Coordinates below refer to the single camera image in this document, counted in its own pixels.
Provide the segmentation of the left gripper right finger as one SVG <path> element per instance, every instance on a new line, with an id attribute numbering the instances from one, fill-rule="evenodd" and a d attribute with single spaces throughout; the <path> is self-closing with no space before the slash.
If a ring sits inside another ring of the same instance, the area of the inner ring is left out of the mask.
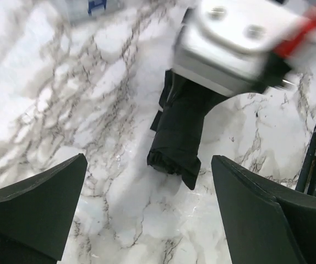
<path id="1" fill-rule="evenodd" d="M 259 176 L 225 156 L 211 160 L 231 260 L 316 263 L 316 197 Z"/>

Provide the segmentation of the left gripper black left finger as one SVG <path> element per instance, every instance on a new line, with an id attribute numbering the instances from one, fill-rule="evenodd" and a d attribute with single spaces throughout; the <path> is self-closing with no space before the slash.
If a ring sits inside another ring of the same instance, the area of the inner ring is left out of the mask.
<path id="1" fill-rule="evenodd" d="M 78 154 L 0 189 L 0 263 L 62 259 L 87 165 Z"/>

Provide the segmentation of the black folding umbrella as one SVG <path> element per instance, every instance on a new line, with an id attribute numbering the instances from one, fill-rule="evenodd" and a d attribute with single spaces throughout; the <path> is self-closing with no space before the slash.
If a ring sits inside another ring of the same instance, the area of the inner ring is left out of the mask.
<path id="1" fill-rule="evenodd" d="M 185 185 L 193 190 L 201 166 L 198 150 L 204 118 L 227 99 L 167 70 L 159 99 L 162 109 L 150 127 L 155 136 L 147 164 L 157 171 L 181 176 Z"/>

